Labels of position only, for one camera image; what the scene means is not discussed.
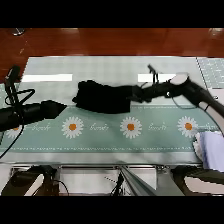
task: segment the white rectangle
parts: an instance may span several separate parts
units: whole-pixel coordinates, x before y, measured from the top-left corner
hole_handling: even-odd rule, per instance
[[[166,82],[176,74],[158,74],[159,82]],[[153,82],[153,74],[138,74],[138,82]]]
[[[73,74],[24,75],[22,82],[71,82]]]

